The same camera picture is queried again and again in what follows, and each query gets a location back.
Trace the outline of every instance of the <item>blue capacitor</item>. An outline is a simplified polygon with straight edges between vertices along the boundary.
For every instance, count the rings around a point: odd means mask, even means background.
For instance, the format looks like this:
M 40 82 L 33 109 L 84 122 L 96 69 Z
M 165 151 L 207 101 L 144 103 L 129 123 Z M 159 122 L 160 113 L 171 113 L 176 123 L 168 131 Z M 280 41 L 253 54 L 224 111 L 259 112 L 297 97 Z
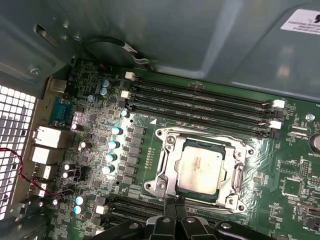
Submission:
M 109 91 L 105 87 L 102 87 L 100 89 L 99 93 L 104 98 L 106 98 L 106 97 L 108 97 L 110 95 Z
M 111 83 L 110 83 L 110 81 L 109 81 L 108 79 L 104 78 L 104 79 L 102 80 L 102 87 L 103 87 L 103 88 L 106 88 L 106 89 L 111 88 Z

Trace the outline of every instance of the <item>integrated circuit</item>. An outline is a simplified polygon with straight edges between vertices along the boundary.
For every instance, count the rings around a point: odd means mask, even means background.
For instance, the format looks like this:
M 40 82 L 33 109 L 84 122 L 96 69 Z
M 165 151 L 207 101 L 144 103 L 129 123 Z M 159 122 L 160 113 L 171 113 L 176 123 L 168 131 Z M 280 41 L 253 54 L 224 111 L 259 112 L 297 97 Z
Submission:
M 91 115 L 89 116 L 89 121 L 94 122 L 96 119 L 97 119 L 97 115 L 95 115 L 95 114 L 91 114 Z
M 136 171 L 137 171 L 137 168 L 135 166 L 130 166 L 130 165 L 125 166 L 125 169 L 124 169 L 124 172 L 130 175 L 134 175 Z

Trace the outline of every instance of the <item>label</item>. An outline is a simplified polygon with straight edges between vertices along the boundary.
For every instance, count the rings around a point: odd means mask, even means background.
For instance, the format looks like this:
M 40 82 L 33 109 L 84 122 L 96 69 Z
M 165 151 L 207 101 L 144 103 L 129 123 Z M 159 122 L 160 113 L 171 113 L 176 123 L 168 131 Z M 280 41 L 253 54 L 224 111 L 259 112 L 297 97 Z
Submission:
M 281 29 L 320 35 L 320 11 L 298 9 L 283 24 Z

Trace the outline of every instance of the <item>capacitor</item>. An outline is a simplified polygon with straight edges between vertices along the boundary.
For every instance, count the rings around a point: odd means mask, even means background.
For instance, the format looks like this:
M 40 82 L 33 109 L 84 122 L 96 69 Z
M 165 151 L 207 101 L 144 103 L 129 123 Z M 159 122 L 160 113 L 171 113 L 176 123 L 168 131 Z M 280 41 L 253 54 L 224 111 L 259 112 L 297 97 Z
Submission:
M 80 146 L 83 149 L 89 149 L 89 148 L 92 148 L 92 143 L 89 141 L 83 141 L 83 142 L 81 142 Z
M 53 199 L 52 205 L 53 206 L 57 206 L 59 204 L 62 204 L 64 201 L 65 201 L 64 197 L 62 197 L 62 196 L 61 197 L 57 197 L 57 198 Z
M 110 81 L 108 80 L 108 79 L 103 79 L 102 80 L 102 87 L 103 88 L 106 88 L 106 89 L 109 89 L 109 88 L 111 88 L 111 83 L 110 83 Z
M 80 195 L 75 198 L 75 204 L 82 205 L 87 201 L 87 197 L 85 195 Z
M 67 179 L 67 178 L 73 177 L 74 175 L 75 175 L 74 171 L 66 171 L 62 174 L 62 177 L 64 179 Z
M 115 170 L 115 167 L 113 165 L 108 165 L 102 168 L 102 173 L 107 175 L 112 173 L 114 170 Z
M 122 110 L 120 114 L 124 118 L 129 118 L 130 117 L 130 113 L 127 110 Z
M 99 93 L 104 98 L 107 98 L 110 95 L 110 92 L 105 87 L 102 87 Z
M 108 143 L 108 148 L 109 149 L 117 149 L 119 147 L 120 147 L 120 142 L 118 142 L 118 141 L 110 141 Z
M 73 212 L 77 215 L 83 213 L 84 211 L 85 211 L 85 207 L 83 205 L 81 206 L 77 205 L 73 208 Z
M 68 171 L 68 170 L 73 170 L 73 169 L 76 169 L 77 165 L 75 165 L 74 163 L 69 163 L 69 164 L 66 164 L 64 165 L 64 170 Z
M 89 103 L 92 103 L 95 99 L 96 99 L 96 97 L 93 96 L 93 95 L 89 95 L 89 96 L 88 96 L 88 102 L 89 102 Z
M 124 131 L 120 128 L 120 127 L 117 127 L 117 126 L 114 126 L 112 129 L 111 129 L 111 133 L 113 135 L 121 135 Z
M 71 129 L 76 131 L 82 131 L 84 127 L 80 124 L 74 123 L 71 125 Z
M 105 156 L 105 160 L 108 162 L 108 163 L 111 163 L 112 161 L 115 161 L 117 160 L 117 155 L 115 154 L 112 154 L 112 153 L 109 153 Z

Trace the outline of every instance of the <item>perforated metal mesh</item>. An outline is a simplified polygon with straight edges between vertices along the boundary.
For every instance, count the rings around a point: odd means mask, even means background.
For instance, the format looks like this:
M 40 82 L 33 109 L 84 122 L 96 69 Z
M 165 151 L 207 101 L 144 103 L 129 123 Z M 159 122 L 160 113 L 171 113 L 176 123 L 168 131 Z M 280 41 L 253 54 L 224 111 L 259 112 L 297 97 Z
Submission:
M 0 85 L 0 147 L 19 155 L 25 146 L 36 98 Z M 19 160 L 11 152 L 0 152 L 0 220 L 12 197 Z

